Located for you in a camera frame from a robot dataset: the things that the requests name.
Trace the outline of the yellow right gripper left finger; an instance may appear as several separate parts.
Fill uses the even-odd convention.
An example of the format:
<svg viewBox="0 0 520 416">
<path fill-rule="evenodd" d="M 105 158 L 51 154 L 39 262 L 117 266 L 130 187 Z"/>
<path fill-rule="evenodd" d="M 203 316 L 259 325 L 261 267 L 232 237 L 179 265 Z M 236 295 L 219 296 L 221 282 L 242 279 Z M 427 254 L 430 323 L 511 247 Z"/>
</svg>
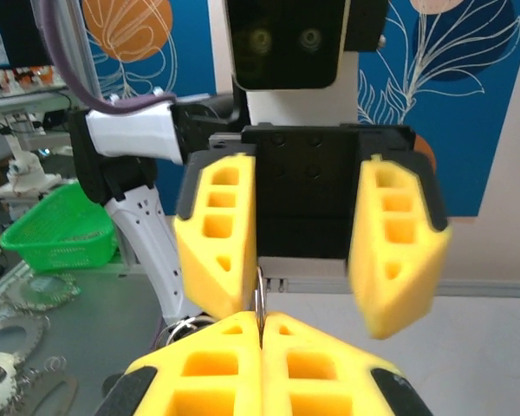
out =
<svg viewBox="0 0 520 416">
<path fill-rule="evenodd" d="M 97 416 L 261 416 L 255 313 L 239 312 L 135 360 Z"/>
</svg>

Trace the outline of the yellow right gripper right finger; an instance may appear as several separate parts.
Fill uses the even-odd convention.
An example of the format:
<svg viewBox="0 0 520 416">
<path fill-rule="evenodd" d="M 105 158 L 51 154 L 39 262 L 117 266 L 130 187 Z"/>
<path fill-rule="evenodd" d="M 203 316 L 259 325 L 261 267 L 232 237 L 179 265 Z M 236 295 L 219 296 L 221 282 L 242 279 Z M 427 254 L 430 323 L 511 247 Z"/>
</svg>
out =
<svg viewBox="0 0 520 416">
<path fill-rule="evenodd" d="M 433 416 L 390 361 L 281 312 L 263 329 L 263 416 Z"/>
</svg>

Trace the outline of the green plastic basket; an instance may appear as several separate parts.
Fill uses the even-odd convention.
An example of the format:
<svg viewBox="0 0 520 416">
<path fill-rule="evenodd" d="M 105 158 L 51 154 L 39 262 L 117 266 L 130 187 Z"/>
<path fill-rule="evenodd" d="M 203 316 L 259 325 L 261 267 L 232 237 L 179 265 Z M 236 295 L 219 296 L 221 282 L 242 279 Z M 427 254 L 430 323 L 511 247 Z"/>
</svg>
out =
<svg viewBox="0 0 520 416">
<path fill-rule="evenodd" d="M 0 244 L 36 271 L 99 268 L 118 248 L 112 220 L 77 182 L 30 208 L 2 234 Z"/>
</svg>

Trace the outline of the white desk device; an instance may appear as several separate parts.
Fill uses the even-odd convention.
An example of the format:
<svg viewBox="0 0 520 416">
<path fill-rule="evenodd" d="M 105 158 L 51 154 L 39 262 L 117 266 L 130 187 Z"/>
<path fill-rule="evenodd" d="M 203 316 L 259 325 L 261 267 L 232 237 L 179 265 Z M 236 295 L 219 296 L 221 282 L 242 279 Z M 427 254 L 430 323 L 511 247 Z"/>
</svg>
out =
<svg viewBox="0 0 520 416">
<path fill-rule="evenodd" d="M 40 198 L 62 182 L 57 173 L 46 173 L 36 154 L 39 149 L 50 148 L 52 141 L 67 139 L 66 134 L 38 131 L 15 133 L 2 127 L 0 134 L 6 139 L 13 159 L 9 161 L 8 182 L 0 186 L 0 199 Z"/>
</svg>

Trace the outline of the black monitor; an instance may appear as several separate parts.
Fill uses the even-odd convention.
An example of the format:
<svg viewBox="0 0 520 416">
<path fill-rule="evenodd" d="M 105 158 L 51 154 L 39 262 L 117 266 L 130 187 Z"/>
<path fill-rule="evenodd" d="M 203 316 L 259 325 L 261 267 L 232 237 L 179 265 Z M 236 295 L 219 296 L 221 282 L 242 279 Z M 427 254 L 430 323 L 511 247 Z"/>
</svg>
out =
<svg viewBox="0 0 520 416">
<path fill-rule="evenodd" d="M 0 0 L 0 69 L 51 64 L 31 0 Z"/>
</svg>

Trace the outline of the aluminium side rail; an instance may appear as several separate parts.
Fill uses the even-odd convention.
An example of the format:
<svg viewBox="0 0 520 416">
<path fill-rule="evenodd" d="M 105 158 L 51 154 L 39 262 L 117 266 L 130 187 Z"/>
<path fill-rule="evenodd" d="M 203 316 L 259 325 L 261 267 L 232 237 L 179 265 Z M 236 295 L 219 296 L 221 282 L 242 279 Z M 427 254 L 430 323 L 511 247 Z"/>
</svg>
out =
<svg viewBox="0 0 520 416">
<path fill-rule="evenodd" d="M 331 276 L 265 277 L 265 288 L 274 293 L 342 295 L 351 291 L 348 279 Z M 414 293 L 428 289 L 430 296 L 520 298 L 520 282 L 442 279 L 435 285 L 415 283 Z"/>
</svg>

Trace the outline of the aluminium frame post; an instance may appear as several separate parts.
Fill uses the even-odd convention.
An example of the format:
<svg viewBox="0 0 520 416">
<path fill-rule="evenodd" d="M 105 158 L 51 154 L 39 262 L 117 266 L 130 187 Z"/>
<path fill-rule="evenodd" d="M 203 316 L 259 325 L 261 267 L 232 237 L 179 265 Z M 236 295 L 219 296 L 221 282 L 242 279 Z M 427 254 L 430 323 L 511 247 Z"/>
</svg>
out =
<svg viewBox="0 0 520 416">
<path fill-rule="evenodd" d="M 83 87 L 94 98 L 101 98 L 80 1 L 54 0 L 54 3 L 57 28 L 68 61 Z"/>
</svg>

